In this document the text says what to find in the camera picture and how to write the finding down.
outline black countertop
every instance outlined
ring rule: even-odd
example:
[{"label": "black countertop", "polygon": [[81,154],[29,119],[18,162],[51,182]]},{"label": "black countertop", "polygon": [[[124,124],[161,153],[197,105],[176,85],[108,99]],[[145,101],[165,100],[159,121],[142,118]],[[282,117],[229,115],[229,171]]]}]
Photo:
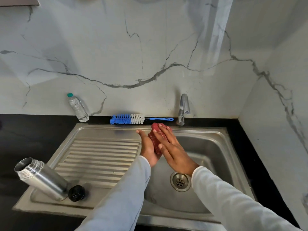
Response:
[{"label": "black countertop", "polygon": [[[92,116],[87,123],[109,124],[109,120]],[[0,115],[0,230],[70,231],[82,222],[82,218],[11,210],[28,187],[15,174],[15,164],[26,157],[48,162],[76,123],[75,116]],[[145,120],[144,125],[152,123]],[[185,127],[226,128],[258,202],[299,227],[237,119],[186,118]],[[135,230],[175,229],[137,225]]]}]

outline plastic water bottle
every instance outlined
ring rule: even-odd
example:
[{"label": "plastic water bottle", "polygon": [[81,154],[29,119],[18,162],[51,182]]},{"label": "plastic water bottle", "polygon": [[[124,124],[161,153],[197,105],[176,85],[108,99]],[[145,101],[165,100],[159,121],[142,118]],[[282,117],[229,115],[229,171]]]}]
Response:
[{"label": "plastic water bottle", "polygon": [[68,93],[67,97],[68,103],[74,110],[78,120],[80,122],[86,122],[87,120],[89,120],[89,115],[87,114],[80,100],[76,96],[74,96],[73,93]]}]

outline white sleeve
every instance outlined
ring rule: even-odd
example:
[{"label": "white sleeve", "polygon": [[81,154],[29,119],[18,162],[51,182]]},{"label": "white sleeve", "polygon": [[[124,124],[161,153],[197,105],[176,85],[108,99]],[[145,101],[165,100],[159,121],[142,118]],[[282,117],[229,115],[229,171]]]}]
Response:
[{"label": "white sleeve", "polygon": [[195,169],[192,187],[227,231],[300,230],[203,166]]},{"label": "white sleeve", "polygon": [[137,156],[121,180],[76,231],[133,231],[150,175],[151,167],[148,161],[143,156]]}]

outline drain strainer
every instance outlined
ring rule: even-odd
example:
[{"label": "drain strainer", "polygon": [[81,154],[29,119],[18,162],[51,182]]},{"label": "drain strainer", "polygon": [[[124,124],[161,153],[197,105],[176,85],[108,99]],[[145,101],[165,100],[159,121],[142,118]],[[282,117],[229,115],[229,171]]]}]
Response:
[{"label": "drain strainer", "polygon": [[187,191],[191,186],[190,177],[187,174],[173,172],[170,176],[172,187],[180,192]]}]

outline stainless steel bottle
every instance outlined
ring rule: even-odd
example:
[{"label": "stainless steel bottle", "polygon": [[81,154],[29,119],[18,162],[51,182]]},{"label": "stainless steel bottle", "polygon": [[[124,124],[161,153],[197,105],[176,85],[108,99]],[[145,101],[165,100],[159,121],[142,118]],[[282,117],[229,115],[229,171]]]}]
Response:
[{"label": "stainless steel bottle", "polygon": [[14,168],[19,178],[50,198],[61,201],[67,197],[68,182],[44,162],[25,158]]}]

